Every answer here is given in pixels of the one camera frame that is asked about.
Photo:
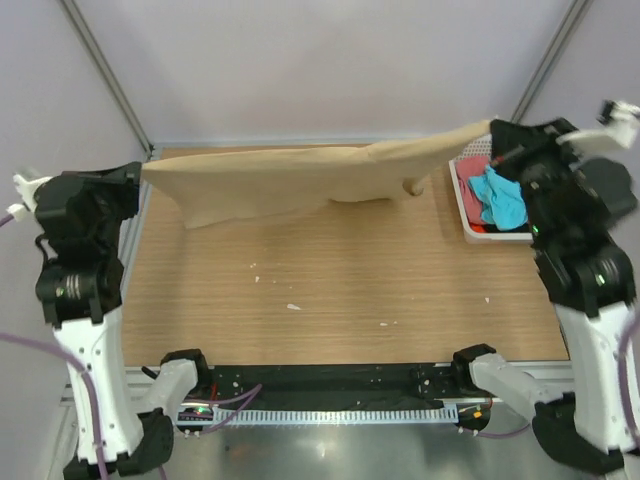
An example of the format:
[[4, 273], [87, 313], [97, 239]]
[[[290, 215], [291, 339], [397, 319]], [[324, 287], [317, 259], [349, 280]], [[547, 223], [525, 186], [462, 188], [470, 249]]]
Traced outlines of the white plastic laundry basket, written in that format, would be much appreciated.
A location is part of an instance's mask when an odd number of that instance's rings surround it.
[[482, 175], [480, 158], [488, 160], [492, 153], [492, 137], [487, 134], [471, 141], [461, 153], [448, 163], [458, 215], [463, 234], [469, 244], [511, 243], [530, 244], [532, 235], [522, 225], [516, 229], [499, 230], [481, 218], [483, 207], [474, 192], [463, 179]]

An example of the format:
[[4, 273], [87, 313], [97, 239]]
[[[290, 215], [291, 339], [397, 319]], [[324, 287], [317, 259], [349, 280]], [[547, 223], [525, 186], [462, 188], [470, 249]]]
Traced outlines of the aluminium corner post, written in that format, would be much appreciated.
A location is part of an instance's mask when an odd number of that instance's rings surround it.
[[142, 147], [145, 155], [150, 159], [154, 153], [154, 144], [145, 132], [138, 115], [123, 90], [98, 40], [81, 9], [74, 0], [58, 0], [57, 4], [67, 17], [72, 30], [77, 35], [82, 47], [102, 79], [107, 91], [123, 115], [134, 137]]
[[573, 0], [570, 2], [568, 10], [551, 37], [541, 60], [511, 114], [511, 122], [521, 122], [531, 109], [593, 3], [593, 0]]

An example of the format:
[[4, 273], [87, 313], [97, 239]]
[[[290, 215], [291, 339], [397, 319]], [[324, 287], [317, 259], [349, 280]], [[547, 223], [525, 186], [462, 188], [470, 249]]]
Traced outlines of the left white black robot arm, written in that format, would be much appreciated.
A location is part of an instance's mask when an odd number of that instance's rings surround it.
[[137, 476], [162, 467], [174, 446], [174, 422], [187, 396], [206, 387], [204, 354], [166, 354], [151, 387], [131, 398], [122, 352], [123, 222], [139, 211], [142, 165], [63, 172], [40, 184], [32, 211], [44, 254], [35, 293], [44, 320], [66, 354], [78, 420], [67, 479]]

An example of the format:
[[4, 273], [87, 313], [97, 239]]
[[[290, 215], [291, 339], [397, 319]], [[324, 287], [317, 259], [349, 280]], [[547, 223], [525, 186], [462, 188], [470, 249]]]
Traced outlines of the pink t shirt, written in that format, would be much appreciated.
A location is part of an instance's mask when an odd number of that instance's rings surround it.
[[463, 158], [455, 165], [461, 198], [470, 224], [485, 224], [482, 219], [483, 203], [469, 186], [469, 179], [482, 176], [489, 161], [488, 156], [473, 156]]

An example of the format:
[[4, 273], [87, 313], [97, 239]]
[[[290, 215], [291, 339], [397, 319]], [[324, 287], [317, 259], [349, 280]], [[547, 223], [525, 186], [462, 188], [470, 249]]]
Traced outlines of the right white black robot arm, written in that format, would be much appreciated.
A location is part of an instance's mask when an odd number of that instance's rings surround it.
[[630, 383], [637, 294], [632, 262], [610, 231], [637, 208], [632, 177], [595, 144], [594, 131], [563, 118], [494, 120], [489, 131], [497, 172], [522, 192], [574, 388], [546, 387], [485, 344], [454, 354], [456, 380], [525, 418], [556, 462], [591, 475], [627, 473], [639, 457], [639, 391]]

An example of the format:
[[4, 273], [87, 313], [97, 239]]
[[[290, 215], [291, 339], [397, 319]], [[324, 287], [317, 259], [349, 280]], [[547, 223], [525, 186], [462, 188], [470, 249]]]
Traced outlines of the turquoise t shirt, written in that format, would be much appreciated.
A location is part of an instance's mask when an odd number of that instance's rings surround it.
[[521, 187], [486, 166], [482, 176], [471, 177], [469, 186], [483, 203], [482, 219], [499, 231], [515, 230], [528, 221]]

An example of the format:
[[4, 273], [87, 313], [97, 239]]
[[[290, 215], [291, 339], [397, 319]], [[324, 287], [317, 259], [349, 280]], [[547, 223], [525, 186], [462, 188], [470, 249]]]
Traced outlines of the beige t shirt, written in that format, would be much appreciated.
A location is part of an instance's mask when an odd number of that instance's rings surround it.
[[151, 161], [142, 179], [171, 198], [188, 229], [286, 215], [334, 202], [405, 200], [489, 132], [481, 120], [433, 136], [366, 146], [316, 146]]

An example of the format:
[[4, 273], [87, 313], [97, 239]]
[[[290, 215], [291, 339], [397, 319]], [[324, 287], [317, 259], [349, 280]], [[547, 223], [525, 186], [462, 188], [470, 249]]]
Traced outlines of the left aluminium corner post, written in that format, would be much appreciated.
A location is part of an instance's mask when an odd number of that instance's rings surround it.
[[102, 79], [107, 91], [123, 115], [134, 137], [142, 147], [145, 155], [150, 159], [154, 153], [154, 144], [145, 132], [138, 115], [123, 90], [98, 40], [81, 9], [74, 0], [58, 0], [57, 4], [67, 17], [72, 30], [77, 35], [82, 47]]

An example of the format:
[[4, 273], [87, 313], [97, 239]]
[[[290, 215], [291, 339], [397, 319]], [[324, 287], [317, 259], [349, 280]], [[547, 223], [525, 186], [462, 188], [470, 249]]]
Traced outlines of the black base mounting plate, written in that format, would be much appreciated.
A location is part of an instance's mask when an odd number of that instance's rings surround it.
[[488, 397], [461, 384], [447, 363], [217, 365], [210, 372], [219, 399], [261, 385], [250, 410], [429, 410], [448, 399]]

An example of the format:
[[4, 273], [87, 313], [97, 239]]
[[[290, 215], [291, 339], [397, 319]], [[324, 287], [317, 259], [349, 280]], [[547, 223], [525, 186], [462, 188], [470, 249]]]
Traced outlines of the right aluminium corner post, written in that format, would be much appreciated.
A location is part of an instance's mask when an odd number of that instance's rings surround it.
[[531, 109], [593, 3], [593, 0], [573, 0], [570, 2], [568, 10], [551, 37], [541, 60], [511, 114], [511, 122], [521, 122]]

